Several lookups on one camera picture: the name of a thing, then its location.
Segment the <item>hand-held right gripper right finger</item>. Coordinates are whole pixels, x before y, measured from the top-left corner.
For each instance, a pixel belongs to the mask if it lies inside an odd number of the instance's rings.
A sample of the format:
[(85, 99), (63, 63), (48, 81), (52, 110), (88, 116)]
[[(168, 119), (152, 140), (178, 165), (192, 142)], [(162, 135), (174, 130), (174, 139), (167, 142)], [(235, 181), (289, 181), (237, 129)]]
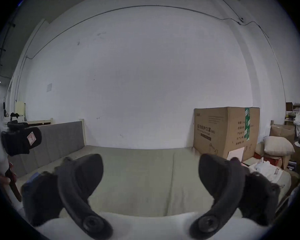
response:
[(238, 158), (231, 160), (202, 154), (199, 177), (213, 197), (211, 209), (190, 226), (192, 238), (215, 235), (238, 208), (243, 218), (269, 226), (275, 218), (280, 187), (258, 172), (250, 172)]

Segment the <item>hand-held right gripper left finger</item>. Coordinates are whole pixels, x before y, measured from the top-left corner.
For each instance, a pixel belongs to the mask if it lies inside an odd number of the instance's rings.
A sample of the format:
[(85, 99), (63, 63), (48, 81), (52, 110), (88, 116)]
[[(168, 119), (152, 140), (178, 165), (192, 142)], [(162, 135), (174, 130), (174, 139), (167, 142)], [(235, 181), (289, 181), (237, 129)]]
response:
[(88, 154), (75, 160), (66, 157), (53, 172), (36, 174), (21, 187), (27, 221), (34, 227), (41, 226), (58, 218), (64, 208), (88, 236), (96, 240), (109, 239), (112, 226), (88, 203), (103, 172), (101, 155)]

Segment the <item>person's left hand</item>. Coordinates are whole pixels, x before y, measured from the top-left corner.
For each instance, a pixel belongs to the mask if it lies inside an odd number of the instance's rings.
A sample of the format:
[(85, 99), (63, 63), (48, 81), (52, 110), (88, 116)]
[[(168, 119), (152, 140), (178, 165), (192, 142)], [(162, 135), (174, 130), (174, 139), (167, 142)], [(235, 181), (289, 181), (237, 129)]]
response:
[(14, 196), (19, 202), (22, 202), (22, 196), (16, 186), (17, 175), (12, 171), (13, 163), (9, 162), (9, 169), (5, 174), (0, 174), (0, 184), (2, 186), (8, 186), (12, 190)]

